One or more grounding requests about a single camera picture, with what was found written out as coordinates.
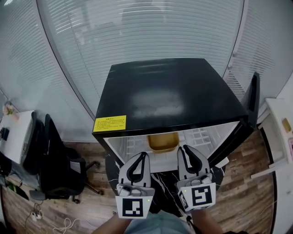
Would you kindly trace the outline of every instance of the yellow container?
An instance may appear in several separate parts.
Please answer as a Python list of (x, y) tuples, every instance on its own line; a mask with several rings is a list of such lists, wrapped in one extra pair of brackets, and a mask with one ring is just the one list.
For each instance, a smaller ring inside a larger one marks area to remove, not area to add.
[(179, 135), (177, 132), (148, 135), (147, 140), (155, 154), (173, 151), (179, 145)]

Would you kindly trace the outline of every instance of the white desk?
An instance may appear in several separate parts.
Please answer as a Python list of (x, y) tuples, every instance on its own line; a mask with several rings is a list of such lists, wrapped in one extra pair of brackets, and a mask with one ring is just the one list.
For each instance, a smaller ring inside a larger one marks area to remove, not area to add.
[(252, 179), (276, 171), (286, 164), (293, 163), (288, 142), (290, 138), (293, 138), (293, 134), (292, 130), (288, 133), (285, 131), (282, 124), (284, 118), (287, 118), (291, 128), (293, 128), (293, 113), (285, 100), (267, 98), (266, 110), (259, 117), (261, 125), (258, 128), (263, 128), (266, 133), (274, 163), (269, 165), (267, 170), (252, 175)]
[(32, 112), (20, 112), (18, 121), (11, 116), (3, 116), (0, 123), (0, 129), (9, 129), (9, 135), (6, 141), (0, 141), (0, 152), (12, 161), (21, 162), (25, 143), (28, 141), (32, 128)]

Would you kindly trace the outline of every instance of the yellow warning label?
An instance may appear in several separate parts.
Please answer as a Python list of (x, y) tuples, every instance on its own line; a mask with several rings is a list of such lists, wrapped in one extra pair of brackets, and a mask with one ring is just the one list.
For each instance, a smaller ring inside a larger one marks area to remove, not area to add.
[(94, 132), (115, 131), (126, 129), (126, 115), (97, 118)]

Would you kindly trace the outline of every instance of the floor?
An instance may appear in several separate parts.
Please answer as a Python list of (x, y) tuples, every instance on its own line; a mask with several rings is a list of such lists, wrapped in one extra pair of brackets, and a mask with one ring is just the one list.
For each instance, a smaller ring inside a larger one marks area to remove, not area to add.
[[(88, 162), (97, 160), (99, 169), (88, 172), (90, 183), (97, 189), (104, 190), (104, 196), (97, 196), (85, 188), (80, 195), (80, 204), (71, 200), (46, 200), (41, 205), (44, 213), (42, 220), (34, 222), (27, 219), (26, 229), (29, 234), (52, 234), (54, 227), (64, 227), (64, 219), (76, 218), (87, 220), (98, 227), (107, 221), (116, 211), (115, 195), (111, 190), (105, 172), (106, 152), (99, 144), (66, 143), (75, 148)], [(246, 230), (250, 234), (269, 234), (273, 216), (274, 189), (272, 175), (254, 180), (250, 175), (269, 165), (264, 141), (260, 131), (255, 131), (242, 145), (229, 156), (225, 177), (217, 192), (217, 203), (210, 208), (223, 230), (239, 232)], [(18, 184), (16, 177), (7, 178)], [(28, 194), (31, 189), (22, 185)], [(3, 189), (4, 209), (7, 220), (18, 234), (25, 234), (25, 219), (33, 209), (34, 202), (27, 201), (14, 192)], [(91, 233), (95, 227), (85, 221), (76, 220), (66, 233)]]

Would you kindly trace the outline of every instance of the fridge door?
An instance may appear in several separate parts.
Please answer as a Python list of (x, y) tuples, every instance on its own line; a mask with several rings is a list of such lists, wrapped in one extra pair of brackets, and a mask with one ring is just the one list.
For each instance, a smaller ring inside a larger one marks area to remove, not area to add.
[(255, 130), (260, 101), (260, 75), (255, 72), (250, 86), (243, 97), (241, 104), (248, 112), (247, 118), (238, 123), (227, 139), (208, 158), (210, 167), (214, 167), (233, 152)]

